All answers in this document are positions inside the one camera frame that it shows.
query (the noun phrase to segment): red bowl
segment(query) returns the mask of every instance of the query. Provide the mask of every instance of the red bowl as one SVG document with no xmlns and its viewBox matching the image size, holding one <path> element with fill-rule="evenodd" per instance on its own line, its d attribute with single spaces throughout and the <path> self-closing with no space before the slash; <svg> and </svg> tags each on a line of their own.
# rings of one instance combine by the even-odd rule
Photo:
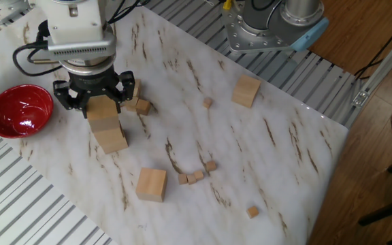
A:
<svg viewBox="0 0 392 245">
<path fill-rule="evenodd" d="M 0 94 L 0 136 L 27 137 L 48 122 L 54 109 L 48 91 L 36 85 L 19 85 Z"/>
</svg>

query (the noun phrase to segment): blue part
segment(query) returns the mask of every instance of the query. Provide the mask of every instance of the blue part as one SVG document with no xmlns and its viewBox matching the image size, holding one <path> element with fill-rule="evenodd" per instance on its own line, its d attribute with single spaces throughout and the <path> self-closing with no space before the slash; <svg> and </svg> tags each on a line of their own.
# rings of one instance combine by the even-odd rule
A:
<svg viewBox="0 0 392 245">
<path fill-rule="evenodd" d="M 329 25 L 329 20 L 324 17 L 316 25 L 314 25 L 305 35 L 301 36 L 299 39 L 291 44 L 292 49 L 301 52 L 309 48 L 317 39 L 326 31 Z"/>
</svg>

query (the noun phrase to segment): white marble table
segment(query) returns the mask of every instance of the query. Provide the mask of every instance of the white marble table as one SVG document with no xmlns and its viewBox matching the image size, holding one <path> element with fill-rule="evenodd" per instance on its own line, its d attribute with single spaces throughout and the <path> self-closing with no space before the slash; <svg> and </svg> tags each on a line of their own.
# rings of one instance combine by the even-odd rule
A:
<svg viewBox="0 0 392 245">
<path fill-rule="evenodd" d="M 0 93 L 67 79 L 62 69 L 28 78 L 12 64 L 43 19 L 33 10 L 0 32 Z M 12 147 L 119 244 L 305 244 L 347 129 L 267 82 L 252 109 L 232 103 L 240 75 L 254 75 L 145 8 L 116 27 L 115 70 L 134 71 L 154 105 L 149 116 L 122 111 L 130 147 L 105 155 L 82 114 L 56 100 L 46 128 Z M 49 68 L 25 56 L 25 69 Z M 212 159 L 216 171 L 178 185 L 178 172 Z M 142 167 L 167 170 L 164 203 L 135 195 Z M 260 214 L 249 219 L 253 205 Z"/>
</svg>

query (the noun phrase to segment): wooden block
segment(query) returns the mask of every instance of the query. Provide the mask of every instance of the wooden block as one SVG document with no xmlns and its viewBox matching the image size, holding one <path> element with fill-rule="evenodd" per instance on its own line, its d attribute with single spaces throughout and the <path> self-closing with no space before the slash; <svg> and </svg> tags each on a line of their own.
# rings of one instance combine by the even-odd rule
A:
<svg viewBox="0 0 392 245">
<path fill-rule="evenodd" d="M 165 170 L 143 167 L 140 171 L 135 194 L 140 200 L 163 202 L 166 184 L 167 174 Z"/>
<path fill-rule="evenodd" d="M 256 215 L 259 214 L 258 209 L 257 209 L 257 207 L 255 207 L 255 206 L 249 208 L 248 211 L 247 211 L 247 213 L 248 213 L 248 215 L 249 215 L 249 218 L 253 218 L 253 217 L 255 217 Z"/>
<path fill-rule="evenodd" d="M 101 120 L 117 116 L 116 102 L 106 95 L 91 97 L 86 105 L 87 119 Z"/>
<path fill-rule="evenodd" d="M 88 123 L 90 125 L 92 133 L 109 129 L 116 129 L 120 127 L 119 117 L 117 115 L 98 120 L 89 120 Z"/>
<path fill-rule="evenodd" d="M 178 182 L 180 184 L 187 184 L 189 181 L 187 180 L 187 175 L 186 174 L 180 174 L 178 175 Z"/>
<path fill-rule="evenodd" d="M 208 171 L 208 172 L 214 171 L 214 170 L 216 170 L 216 169 L 217 169 L 217 166 L 216 166 L 216 162 L 215 162 L 215 161 L 209 161 L 209 162 L 207 162 L 207 171 Z"/>
<path fill-rule="evenodd" d="M 211 98 L 205 98 L 204 99 L 203 106 L 205 108 L 207 108 L 207 109 L 210 108 L 211 104 L 212 104 L 212 99 Z"/>
<path fill-rule="evenodd" d="M 138 114 L 147 116 L 150 110 L 150 102 L 144 99 L 139 99 L 137 105 L 135 106 L 135 110 Z"/>
<path fill-rule="evenodd" d="M 193 174 L 195 175 L 196 180 L 201 180 L 201 179 L 203 179 L 203 173 L 202 173 L 201 170 L 196 171 L 196 172 L 194 172 Z"/>
<path fill-rule="evenodd" d="M 135 79 L 133 97 L 140 97 L 140 91 L 142 89 L 142 85 L 140 84 L 140 82 L 140 79 Z"/>
<path fill-rule="evenodd" d="M 251 108 L 260 85 L 260 80 L 242 75 L 234 88 L 232 101 Z"/>
<path fill-rule="evenodd" d="M 135 107 L 136 107 L 138 101 L 139 101 L 139 98 L 133 97 L 132 100 L 125 102 L 125 108 L 130 112 L 135 112 Z"/>
<path fill-rule="evenodd" d="M 120 124 L 117 128 L 94 132 L 93 135 L 106 154 L 128 148 L 128 142 Z"/>
<path fill-rule="evenodd" d="M 187 175 L 187 180 L 189 181 L 189 184 L 195 184 L 196 181 L 197 181 L 194 174 L 188 174 Z"/>
</svg>

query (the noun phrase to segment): wooden floor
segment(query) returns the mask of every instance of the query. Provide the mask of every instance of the wooden floor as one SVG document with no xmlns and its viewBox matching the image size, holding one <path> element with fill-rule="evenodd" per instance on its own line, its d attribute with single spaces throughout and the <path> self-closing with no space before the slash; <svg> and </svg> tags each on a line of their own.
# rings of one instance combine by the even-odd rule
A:
<svg viewBox="0 0 392 245">
<path fill-rule="evenodd" d="M 370 62 L 392 35 L 392 0 L 322 0 L 329 27 L 311 51 L 350 73 Z"/>
<path fill-rule="evenodd" d="M 357 224 L 359 217 L 392 202 L 392 174 L 386 171 L 392 164 L 391 114 L 392 72 L 350 130 L 309 245 L 375 245 L 392 240 L 392 216 L 367 227 Z"/>
</svg>

